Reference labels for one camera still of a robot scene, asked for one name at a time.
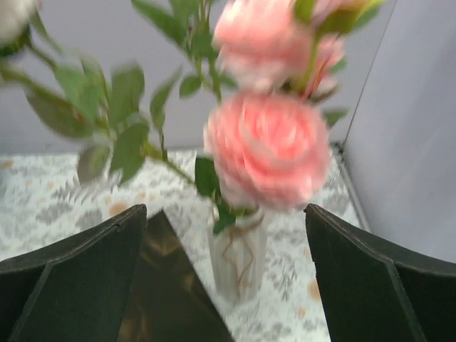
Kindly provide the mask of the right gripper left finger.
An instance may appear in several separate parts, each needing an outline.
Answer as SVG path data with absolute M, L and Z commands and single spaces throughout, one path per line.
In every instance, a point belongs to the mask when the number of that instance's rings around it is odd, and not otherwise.
M 147 227 L 137 204 L 1 262 L 2 341 L 116 341 Z

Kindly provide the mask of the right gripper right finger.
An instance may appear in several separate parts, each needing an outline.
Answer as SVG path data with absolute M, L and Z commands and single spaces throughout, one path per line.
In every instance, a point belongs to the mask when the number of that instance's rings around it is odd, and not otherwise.
M 306 234 L 332 341 L 454 341 L 455 264 L 305 209 Z

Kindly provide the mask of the black paper cone wrapper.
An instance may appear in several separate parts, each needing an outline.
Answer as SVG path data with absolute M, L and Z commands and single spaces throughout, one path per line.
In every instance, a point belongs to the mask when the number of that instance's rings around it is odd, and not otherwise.
M 119 341 L 217 342 L 232 335 L 163 211 L 147 221 Z

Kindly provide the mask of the pink double rose stem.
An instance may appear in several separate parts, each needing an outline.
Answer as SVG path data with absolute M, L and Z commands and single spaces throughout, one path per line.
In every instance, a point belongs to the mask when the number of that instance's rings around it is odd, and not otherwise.
M 229 1 L 212 43 L 238 91 L 204 126 L 197 191 L 215 205 L 213 234 L 261 208 L 285 212 L 322 188 L 328 131 L 344 109 L 320 111 L 337 88 L 346 37 L 371 21 L 380 1 Z

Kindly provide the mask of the peach rose stem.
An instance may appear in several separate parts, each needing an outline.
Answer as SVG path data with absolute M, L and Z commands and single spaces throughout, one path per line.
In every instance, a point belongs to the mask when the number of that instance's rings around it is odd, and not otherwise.
M 96 60 L 51 38 L 39 12 L 30 24 L 30 35 L 17 54 L 1 59 L 1 85 L 20 86 L 40 120 L 66 138 L 93 142 L 80 154 L 78 179 L 82 183 L 104 172 L 121 175 L 121 182 L 135 176 L 147 159 L 168 164 L 163 144 L 148 140 L 150 131 L 163 135 L 165 106 L 174 88 L 181 98 L 204 88 L 216 99 L 232 79 L 216 65 L 209 24 L 211 1 L 171 1 L 168 9 L 149 1 L 134 1 L 133 8 L 173 42 L 193 71 L 176 70 L 153 93 L 149 113 L 140 109 L 145 76 L 138 63 L 113 69 L 106 78 Z

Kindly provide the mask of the white rose stem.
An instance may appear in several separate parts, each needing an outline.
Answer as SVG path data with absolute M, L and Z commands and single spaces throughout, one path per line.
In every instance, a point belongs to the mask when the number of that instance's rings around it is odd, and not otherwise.
M 19 53 L 30 35 L 30 24 L 41 1 L 1 0 L 1 59 Z

